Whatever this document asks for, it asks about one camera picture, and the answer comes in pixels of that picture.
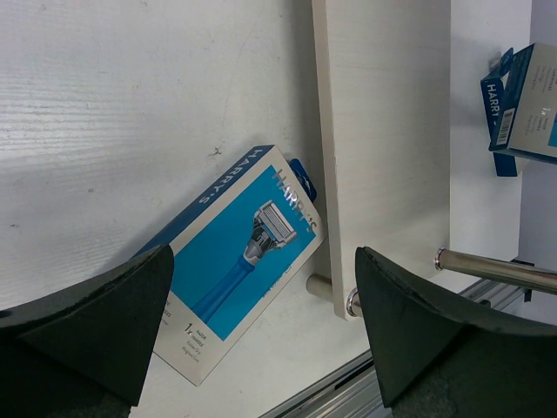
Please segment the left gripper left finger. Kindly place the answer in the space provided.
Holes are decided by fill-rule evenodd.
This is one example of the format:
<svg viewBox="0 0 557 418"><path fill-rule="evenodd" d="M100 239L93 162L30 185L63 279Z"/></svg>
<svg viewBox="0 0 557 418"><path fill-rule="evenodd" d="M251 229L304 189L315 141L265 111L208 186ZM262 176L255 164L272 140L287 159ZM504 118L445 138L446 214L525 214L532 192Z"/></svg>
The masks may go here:
<svg viewBox="0 0 557 418"><path fill-rule="evenodd" d="M139 403L171 288L156 246L1 312L3 417L127 417Z"/></svg>

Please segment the blue Harry's box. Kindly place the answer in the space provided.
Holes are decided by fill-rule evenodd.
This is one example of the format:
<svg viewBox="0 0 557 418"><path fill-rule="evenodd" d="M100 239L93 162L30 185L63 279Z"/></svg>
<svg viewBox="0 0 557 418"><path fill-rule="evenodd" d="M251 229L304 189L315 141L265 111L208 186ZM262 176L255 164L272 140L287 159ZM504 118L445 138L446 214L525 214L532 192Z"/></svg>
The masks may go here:
<svg viewBox="0 0 557 418"><path fill-rule="evenodd" d="M556 47L507 50L480 80L496 175L518 176L528 160L556 163Z"/></svg>
<svg viewBox="0 0 557 418"><path fill-rule="evenodd" d="M323 243L326 226L275 145L251 148L149 242L174 257L155 354L199 385Z"/></svg>

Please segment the white two-tier shelf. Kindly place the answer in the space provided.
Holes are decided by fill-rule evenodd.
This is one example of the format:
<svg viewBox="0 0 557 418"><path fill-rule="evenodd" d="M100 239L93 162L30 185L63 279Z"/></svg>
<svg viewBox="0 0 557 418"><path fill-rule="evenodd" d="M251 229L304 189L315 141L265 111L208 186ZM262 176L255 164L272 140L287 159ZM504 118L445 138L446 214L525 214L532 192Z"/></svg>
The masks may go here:
<svg viewBox="0 0 557 418"><path fill-rule="evenodd" d="M529 44L528 1L312 5L334 313L369 246L453 291L436 251L519 253L521 178L496 175L480 80Z"/></svg>

